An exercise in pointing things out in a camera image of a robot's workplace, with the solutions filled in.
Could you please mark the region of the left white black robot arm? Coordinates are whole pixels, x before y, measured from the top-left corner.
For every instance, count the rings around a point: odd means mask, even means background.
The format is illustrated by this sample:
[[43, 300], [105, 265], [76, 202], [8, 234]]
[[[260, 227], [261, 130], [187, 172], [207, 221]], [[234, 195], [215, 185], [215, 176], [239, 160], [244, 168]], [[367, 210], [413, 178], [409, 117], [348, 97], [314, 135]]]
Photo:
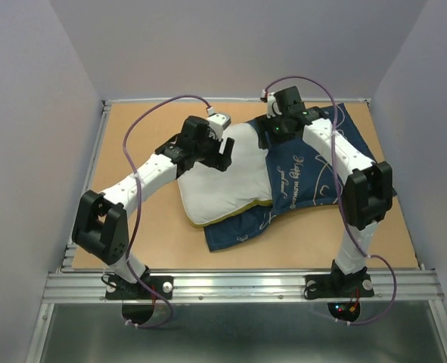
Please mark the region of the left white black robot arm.
[[136, 172], [101, 192], [88, 190], [81, 196], [72, 240], [113, 269], [131, 297], [143, 297], [150, 281], [144, 275], [146, 265], [131, 251], [129, 217], [140, 216], [143, 202], [197, 163], [224, 172], [234, 146], [233, 138], [223, 137], [230, 125], [225, 113], [206, 119], [189, 116], [180, 133], [160, 145]]

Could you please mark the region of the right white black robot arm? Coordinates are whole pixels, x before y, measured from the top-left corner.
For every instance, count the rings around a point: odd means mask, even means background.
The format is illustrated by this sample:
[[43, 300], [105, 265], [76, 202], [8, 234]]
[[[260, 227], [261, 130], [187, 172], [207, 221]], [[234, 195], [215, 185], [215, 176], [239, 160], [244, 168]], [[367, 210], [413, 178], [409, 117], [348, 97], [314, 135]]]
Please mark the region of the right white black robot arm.
[[306, 107], [297, 87], [278, 92], [263, 89], [260, 99], [266, 113], [255, 119], [259, 148], [272, 150], [300, 141], [331, 165], [346, 232], [334, 260], [339, 271], [330, 275], [329, 286], [334, 293], [346, 295], [355, 288], [355, 274], [370, 258], [371, 239], [393, 205], [392, 168], [354, 147], [321, 108]]

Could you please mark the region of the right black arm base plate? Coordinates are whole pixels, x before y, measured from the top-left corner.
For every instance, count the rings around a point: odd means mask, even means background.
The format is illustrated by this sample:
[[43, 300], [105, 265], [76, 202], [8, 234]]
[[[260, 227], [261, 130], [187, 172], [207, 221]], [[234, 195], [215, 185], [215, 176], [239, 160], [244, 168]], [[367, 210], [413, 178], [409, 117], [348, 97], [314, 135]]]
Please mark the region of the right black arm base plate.
[[374, 296], [371, 278], [360, 275], [306, 275], [304, 297], [306, 299], [342, 300], [351, 297], [368, 298]]

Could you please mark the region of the white pillow yellow underside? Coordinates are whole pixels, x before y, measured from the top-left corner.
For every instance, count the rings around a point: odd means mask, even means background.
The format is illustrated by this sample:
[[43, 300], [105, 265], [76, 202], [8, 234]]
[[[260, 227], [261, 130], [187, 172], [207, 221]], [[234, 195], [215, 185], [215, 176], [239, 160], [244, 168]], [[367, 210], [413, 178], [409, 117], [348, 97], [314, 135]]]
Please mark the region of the white pillow yellow underside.
[[178, 178], [185, 214], [195, 227], [221, 222], [257, 205], [273, 204], [265, 160], [268, 151], [258, 147], [256, 130], [250, 123], [238, 123], [229, 126], [224, 137], [234, 139], [226, 171], [195, 163]]

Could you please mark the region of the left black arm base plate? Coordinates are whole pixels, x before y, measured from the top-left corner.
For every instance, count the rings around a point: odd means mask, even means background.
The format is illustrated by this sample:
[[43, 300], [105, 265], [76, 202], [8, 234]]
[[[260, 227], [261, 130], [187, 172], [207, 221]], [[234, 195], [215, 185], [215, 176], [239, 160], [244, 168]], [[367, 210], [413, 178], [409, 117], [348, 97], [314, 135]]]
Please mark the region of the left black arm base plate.
[[[151, 292], [144, 289], [138, 282], [130, 284], [115, 274], [103, 274], [102, 283], [106, 287], [105, 299], [107, 300], [146, 300], [152, 299]], [[143, 281], [152, 290], [167, 300], [172, 299], [174, 277], [170, 275], [146, 276]]]

